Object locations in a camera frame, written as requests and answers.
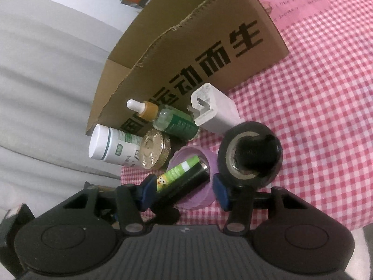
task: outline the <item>purple cup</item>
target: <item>purple cup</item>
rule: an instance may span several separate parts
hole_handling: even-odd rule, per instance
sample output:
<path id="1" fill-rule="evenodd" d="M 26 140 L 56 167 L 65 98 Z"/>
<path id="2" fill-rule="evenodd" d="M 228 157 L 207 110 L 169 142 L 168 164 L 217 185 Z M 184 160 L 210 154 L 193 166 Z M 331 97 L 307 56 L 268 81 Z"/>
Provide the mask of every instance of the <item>purple cup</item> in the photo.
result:
<path id="1" fill-rule="evenodd" d="M 198 156 L 200 161 L 208 166 L 210 171 L 210 181 L 189 193 L 176 204 L 178 208 L 182 209 L 200 209 L 207 207 L 216 199 L 212 189 L 212 177 L 218 172 L 218 156 L 211 150 L 195 145 L 184 146 L 171 158 L 167 170 L 170 170 L 193 156 Z"/>

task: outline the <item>brown cardboard box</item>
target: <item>brown cardboard box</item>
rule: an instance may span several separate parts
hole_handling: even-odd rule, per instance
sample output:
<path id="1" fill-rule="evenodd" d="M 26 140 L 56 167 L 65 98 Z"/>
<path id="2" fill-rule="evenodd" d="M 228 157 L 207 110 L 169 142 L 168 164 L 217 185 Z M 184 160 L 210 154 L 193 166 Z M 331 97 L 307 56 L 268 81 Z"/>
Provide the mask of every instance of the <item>brown cardboard box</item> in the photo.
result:
<path id="1" fill-rule="evenodd" d="M 203 82 L 226 92 L 287 54 L 258 0 L 151 0 L 109 55 L 86 133 L 99 123 L 143 135 L 151 123 L 128 99 L 186 111 Z"/>

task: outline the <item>green label with cartoon dog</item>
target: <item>green label with cartoon dog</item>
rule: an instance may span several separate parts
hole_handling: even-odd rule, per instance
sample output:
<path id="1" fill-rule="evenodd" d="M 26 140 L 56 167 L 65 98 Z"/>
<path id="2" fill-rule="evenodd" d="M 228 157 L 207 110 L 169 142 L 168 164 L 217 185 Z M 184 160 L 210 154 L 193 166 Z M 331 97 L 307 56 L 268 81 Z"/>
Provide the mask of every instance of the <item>green label with cartoon dog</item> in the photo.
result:
<path id="1" fill-rule="evenodd" d="M 193 166 L 195 166 L 200 161 L 198 156 L 191 157 L 180 163 L 179 165 L 171 168 L 169 171 L 160 175 L 157 178 L 157 192 L 160 192 L 163 188 L 171 184 L 173 181 L 178 179 L 182 174 L 190 170 Z"/>

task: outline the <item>white bottle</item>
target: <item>white bottle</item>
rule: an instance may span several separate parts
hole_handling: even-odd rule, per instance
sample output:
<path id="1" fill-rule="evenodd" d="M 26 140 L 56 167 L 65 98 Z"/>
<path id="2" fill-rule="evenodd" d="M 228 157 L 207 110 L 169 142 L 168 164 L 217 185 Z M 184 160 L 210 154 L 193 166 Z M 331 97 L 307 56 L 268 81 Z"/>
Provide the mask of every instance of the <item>white bottle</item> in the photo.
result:
<path id="1" fill-rule="evenodd" d="M 141 141 L 139 136 L 97 124 L 92 133 L 88 155 L 111 164 L 141 168 Z"/>

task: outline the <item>gold lid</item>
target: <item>gold lid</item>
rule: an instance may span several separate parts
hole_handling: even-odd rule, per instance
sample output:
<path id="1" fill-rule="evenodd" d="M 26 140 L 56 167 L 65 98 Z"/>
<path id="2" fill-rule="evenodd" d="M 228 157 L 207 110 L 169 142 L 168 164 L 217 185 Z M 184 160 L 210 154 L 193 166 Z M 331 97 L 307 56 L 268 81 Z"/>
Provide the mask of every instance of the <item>gold lid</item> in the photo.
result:
<path id="1" fill-rule="evenodd" d="M 140 145 L 140 162 L 145 169 L 160 169 L 171 151 L 170 138 L 163 132 L 150 129 L 143 137 Z"/>
<path id="2" fill-rule="evenodd" d="M 144 101 L 143 103 L 145 103 L 145 109 L 139 114 L 139 117 L 152 122 L 158 115 L 158 106 L 148 101 Z"/>

